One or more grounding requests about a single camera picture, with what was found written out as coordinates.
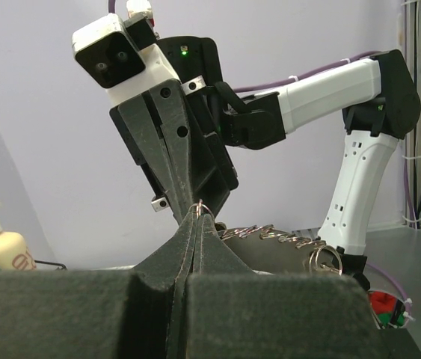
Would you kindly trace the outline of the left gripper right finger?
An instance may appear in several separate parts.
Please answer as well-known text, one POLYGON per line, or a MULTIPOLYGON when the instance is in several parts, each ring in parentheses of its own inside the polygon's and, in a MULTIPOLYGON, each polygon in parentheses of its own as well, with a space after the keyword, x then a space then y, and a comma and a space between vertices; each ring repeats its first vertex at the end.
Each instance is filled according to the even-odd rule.
POLYGON ((323 241, 272 227, 236 234, 269 268, 249 263, 197 216, 185 281, 183 358, 380 358, 382 339, 365 292, 323 241))

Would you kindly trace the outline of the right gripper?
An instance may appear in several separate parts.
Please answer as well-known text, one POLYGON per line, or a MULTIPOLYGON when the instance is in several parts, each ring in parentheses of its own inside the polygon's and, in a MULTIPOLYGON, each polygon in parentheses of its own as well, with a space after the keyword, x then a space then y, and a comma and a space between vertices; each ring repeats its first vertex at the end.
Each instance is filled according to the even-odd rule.
POLYGON ((201 37, 158 40, 180 81, 167 81, 110 110, 111 119, 149 182, 159 211, 180 224, 202 200, 214 215, 239 182, 218 126, 223 103, 215 42, 201 37))

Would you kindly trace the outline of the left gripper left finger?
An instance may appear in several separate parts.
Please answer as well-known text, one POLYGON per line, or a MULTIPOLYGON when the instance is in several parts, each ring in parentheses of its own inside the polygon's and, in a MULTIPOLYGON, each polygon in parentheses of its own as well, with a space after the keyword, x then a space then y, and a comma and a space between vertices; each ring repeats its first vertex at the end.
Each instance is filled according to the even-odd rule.
POLYGON ((0 358, 183 358, 197 216, 130 270, 0 271, 0 358))

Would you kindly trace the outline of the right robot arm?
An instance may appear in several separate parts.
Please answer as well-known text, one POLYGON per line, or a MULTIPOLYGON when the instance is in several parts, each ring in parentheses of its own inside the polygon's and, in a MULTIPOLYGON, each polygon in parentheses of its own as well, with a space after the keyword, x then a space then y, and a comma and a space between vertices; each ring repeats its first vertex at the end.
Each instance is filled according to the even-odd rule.
POLYGON ((165 63, 166 78, 131 79, 110 116, 136 165, 177 221, 201 203, 218 213, 238 187, 229 147, 261 150, 335 111, 345 151, 317 241, 332 269, 362 280, 366 229, 383 172, 417 122, 420 98, 398 50, 363 57, 256 90, 230 87, 218 56, 165 63))

